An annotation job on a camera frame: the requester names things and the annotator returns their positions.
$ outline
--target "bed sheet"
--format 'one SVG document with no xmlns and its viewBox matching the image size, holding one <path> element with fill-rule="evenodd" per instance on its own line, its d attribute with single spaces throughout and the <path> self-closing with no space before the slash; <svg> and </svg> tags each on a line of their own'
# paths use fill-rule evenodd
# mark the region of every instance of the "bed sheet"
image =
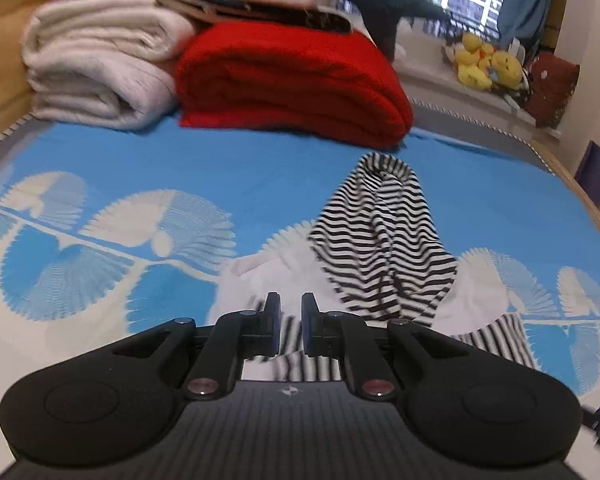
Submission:
<svg viewBox="0 0 600 480">
<path fill-rule="evenodd" d="M 20 357 L 0 395 L 173 317 L 204 323 L 222 263 L 305 237 L 368 151 L 175 117 L 143 135 L 51 126 L 0 167 L 0 348 Z M 417 128 L 395 155 L 447 250 L 506 292 L 539 368 L 599 406 L 600 234 L 579 200 L 531 164 Z"/>
</svg>

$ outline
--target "curtain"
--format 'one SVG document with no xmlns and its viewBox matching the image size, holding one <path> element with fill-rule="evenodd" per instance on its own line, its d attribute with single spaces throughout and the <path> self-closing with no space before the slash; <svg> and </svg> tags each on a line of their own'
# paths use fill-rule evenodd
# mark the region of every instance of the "curtain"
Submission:
<svg viewBox="0 0 600 480">
<path fill-rule="evenodd" d="M 600 146 L 592 140 L 582 157 L 575 179 L 591 201 L 600 207 Z"/>
<path fill-rule="evenodd" d="M 513 38 L 526 48 L 527 57 L 535 55 L 551 0 L 504 0 L 498 16 L 500 47 L 507 50 Z"/>
</svg>

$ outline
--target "blue bed sheet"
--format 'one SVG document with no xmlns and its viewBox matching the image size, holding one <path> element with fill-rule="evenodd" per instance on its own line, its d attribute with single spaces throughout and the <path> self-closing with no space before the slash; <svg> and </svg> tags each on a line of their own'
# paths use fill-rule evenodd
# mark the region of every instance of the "blue bed sheet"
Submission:
<svg viewBox="0 0 600 480">
<path fill-rule="evenodd" d="M 0 309 L 99 328 L 94 313 L 118 309 L 126 332 L 203 322 L 222 261 L 289 227 L 301 234 L 293 226 L 315 219 L 368 151 L 183 130 L 176 118 L 144 135 L 56 124 L 0 170 Z M 600 234 L 579 200 L 526 162 L 423 130 L 396 155 L 416 172 L 446 248 L 495 266 L 538 365 L 580 395 L 592 390 Z"/>
</svg>

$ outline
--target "silver bolt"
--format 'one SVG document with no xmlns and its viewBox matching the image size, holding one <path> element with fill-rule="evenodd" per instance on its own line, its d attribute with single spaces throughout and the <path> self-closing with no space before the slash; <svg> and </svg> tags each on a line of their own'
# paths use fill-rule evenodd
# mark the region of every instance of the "silver bolt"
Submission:
<svg viewBox="0 0 600 480">
<path fill-rule="evenodd" d="M 187 384 L 187 390 L 196 395 L 211 395 L 218 389 L 218 383 L 206 377 L 192 379 Z"/>
<path fill-rule="evenodd" d="M 394 391 L 395 386 L 384 379 L 371 379 L 362 385 L 362 390 L 372 397 L 384 397 Z"/>
</svg>

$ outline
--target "pillow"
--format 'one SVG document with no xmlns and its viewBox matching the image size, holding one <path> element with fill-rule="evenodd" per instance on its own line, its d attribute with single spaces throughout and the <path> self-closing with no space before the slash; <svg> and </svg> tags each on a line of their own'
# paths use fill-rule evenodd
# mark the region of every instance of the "pillow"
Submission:
<svg viewBox="0 0 600 480">
<path fill-rule="evenodd" d="M 531 95 L 524 108 L 536 127 L 557 128 L 580 75 L 580 66 L 541 52 L 528 67 Z"/>
</svg>

